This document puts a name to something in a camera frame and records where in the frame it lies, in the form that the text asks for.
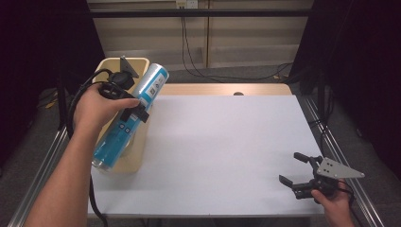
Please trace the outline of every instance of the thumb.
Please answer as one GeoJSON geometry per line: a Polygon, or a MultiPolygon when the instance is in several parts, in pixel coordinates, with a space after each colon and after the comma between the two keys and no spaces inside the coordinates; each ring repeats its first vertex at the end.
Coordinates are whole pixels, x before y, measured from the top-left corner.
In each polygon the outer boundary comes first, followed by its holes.
{"type": "Polygon", "coordinates": [[[310,193],[312,194],[313,198],[315,198],[315,200],[318,201],[323,207],[326,207],[329,204],[330,201],[319,190],[312,190],[310,193]]]}
{"type": "Polygon", "coordinates": [[[113,100],[113,106],[118,111],[125,108],[136,107],[138,104],[139,100],[136,98],[122,98],[118,100],[113,100]]]}

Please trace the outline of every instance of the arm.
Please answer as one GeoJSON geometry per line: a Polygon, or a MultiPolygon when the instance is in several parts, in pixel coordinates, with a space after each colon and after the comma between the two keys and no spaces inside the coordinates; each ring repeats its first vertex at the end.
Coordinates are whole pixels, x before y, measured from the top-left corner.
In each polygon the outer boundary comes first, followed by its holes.
{"type": "Polygon", "coordinates": [[[88,88],[74,114],[75,132],[26,219],[26,226],[86,226],[91,163],[101,128],[139,100],[109,100],[88,88]]]}
{"type": "MultiPolygon", "coordinates": [[[[339,188],[346,189],[345,184],[339,182],[339,188]]],[[[345,192],[337,191],[334,198],[328,199],[318,190],[312,190],[312,196],[324,207],[324,215],[331,227],[354,227],[351,220],[349,198],[345,192]]]]}

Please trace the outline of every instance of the black curtain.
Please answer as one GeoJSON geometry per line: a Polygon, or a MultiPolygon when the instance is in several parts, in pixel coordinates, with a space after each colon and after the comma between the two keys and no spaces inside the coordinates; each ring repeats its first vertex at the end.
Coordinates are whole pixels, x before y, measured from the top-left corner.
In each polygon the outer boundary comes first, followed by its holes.
{"type": "Polygon", "coordinates": [[[0,166],[24,136],[45,88],[70,93],[104,54],[85,0],[2,1],[0,166]]]}
{"type": "Polygon", "coordinates": [[[323,81],[330,85],[335,98],[398,178],[400,7],[399,1],[315,0],[313,9],[336,13],[308,19],[290,72],[293,81],[300,81],[303,94],[312,92],[323,72],[323,81]]]}

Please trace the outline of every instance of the finger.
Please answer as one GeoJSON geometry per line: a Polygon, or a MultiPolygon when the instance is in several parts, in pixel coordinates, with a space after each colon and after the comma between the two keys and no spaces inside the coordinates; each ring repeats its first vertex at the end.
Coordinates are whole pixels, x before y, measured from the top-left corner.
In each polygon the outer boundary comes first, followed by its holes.
{"type": "Polygon", "coordinates": [[[313,198],[315,198],[315,200],[317,200],[323,207],[330,203],[330,200],[328,200],[327,197],[322,194],[322,192],[318,190],[312,190],[310,193],[312,194],[313,198]]]}
{"type": "Polygon", "coordinates": [[[101,87],[101,83],[93,83],[87,90],[98,90],[101,87]]]}
{"type": "Polygon", "coordinates": [[[339,188],[347,189],[347,185],[344,183],[344,179],[339,180],[339,188]]]}
{"type": "Polygon", "coordinates": [[[117,110],[136,107],[138,106],[138,104],[139,100],[136,98],[123,98],[123,99],[113,100],[113,106],[117,110]]]}

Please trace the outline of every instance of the wall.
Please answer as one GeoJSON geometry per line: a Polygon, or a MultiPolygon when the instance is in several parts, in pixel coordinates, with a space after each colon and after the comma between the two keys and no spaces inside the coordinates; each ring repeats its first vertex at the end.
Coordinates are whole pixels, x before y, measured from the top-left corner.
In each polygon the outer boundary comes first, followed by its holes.
{"type": "MultiPolygon", "coordinates": [[[[90,9],[176,8],[175,1],[88,0],[88,3],[90,9]]],[[[312,0],[199,0],[199,9],[310,9],[312,3],[312,0]]],[[[183,69],[181,18],[94,20],[107,57],[147,57],[169,70],[183,69]]],[[[292,62],[306,20],[305,17],[185,18],[185,26],[195,65],[226,67],[292,62]]],[[[190,63],[186,50],[184,58],[190,63]]]]}

